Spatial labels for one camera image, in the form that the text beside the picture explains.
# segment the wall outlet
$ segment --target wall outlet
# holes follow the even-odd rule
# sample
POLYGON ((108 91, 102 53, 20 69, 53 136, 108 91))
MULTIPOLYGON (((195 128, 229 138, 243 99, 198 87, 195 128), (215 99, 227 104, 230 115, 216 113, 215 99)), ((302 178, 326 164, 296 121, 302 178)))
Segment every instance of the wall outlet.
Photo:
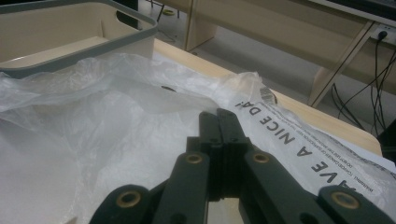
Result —
POLYGON ((376 30, 371 34, 371 38, 378 39, 378 34, 381 31, 386 31, 388 33, 387 37, 385 37, 382 42, 386 42, 396 46, 396 28, 384 24, 379 24, 376 30))

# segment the crumpled plastic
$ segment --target crumpled plastic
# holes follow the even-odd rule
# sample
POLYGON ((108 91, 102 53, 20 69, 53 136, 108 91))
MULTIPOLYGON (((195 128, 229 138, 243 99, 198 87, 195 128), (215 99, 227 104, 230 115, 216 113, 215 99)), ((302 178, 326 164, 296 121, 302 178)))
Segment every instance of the crumpled plastic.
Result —
POLYGON ((396 219, 394 173, 264 100, 264 89, 255 73, 207 77, 128 54, 67 73, 0 74, 0 222, 89 223, 113 189, 168 178, 187 136, 198 136, 199 113, 218 107, 306 190, 354 188, 396 219))

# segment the plastic bag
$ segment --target plastic bag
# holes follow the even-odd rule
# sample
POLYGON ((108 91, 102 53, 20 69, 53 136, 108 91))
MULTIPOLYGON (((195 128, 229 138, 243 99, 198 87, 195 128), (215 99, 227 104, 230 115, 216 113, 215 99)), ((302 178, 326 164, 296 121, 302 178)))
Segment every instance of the plastic bag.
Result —
POLYGON ((88 223, 111 190, 168 178, 187 136, 198 135, 199 113, 217 107, 233 111, 252 143, 308 191, 355 188, 396 219, 395 174, 268 102, 263 90, 254 73, 207 77, 127 54, 83 60, 67 74, 2 74, 0 222, 88 223))

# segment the screw hole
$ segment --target screw hole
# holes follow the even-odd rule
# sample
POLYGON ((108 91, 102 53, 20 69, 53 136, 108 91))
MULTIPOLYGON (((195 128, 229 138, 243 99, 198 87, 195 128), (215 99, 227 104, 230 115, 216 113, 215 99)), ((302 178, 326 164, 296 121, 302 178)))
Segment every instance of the screw hole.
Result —
POLYGON ((260 162, 260 163, 266 163, 270 159, 264 154, 257 153, 257 154, 254 154, 253 160, 256 161, 256 162, 260 162))
POLYGON ((199 155, 193 154, 193 155, 187 156, 186 160, 189 163, 196 164, 196 163, 200 163, 202 161, 202 157, 199 155))
POLYGON ((117 198, 117 205, 121 208, 133 207, 140 202, 140 193, 136 190, 125 191, 117 198))
POLYGON ((311 214, 307 214, 307 213, 300 214, 300 220, 304 224, 318 224, 318 220, 311 214))
POLYGON ((356 198, 344 192, 334 192, 332 194, 332 200, 348 209, 357 209, 360 207, 359 201, 356 198))

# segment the table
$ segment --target table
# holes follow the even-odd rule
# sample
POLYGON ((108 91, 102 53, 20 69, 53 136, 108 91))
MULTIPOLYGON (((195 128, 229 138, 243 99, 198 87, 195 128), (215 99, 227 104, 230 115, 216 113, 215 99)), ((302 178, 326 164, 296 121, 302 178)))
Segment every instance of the table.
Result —
MULTIPOLYGON (((158 39, 154 41, 154 50, 177 63, 181 63, 208 76, 221 77, 231 73, 231 71, 228 71, 227 69, 210 63, 182 49, 175 48, 158 39)), ((279 92, 274 91, 274 94, 284 107, 293 111, 305 122, 321 129, 322 131, 346 139, 348 142, 372 151, 377 155, 382 155, 378 141, 369 133, 324 114, 315 108, 297 102, 279 92)))

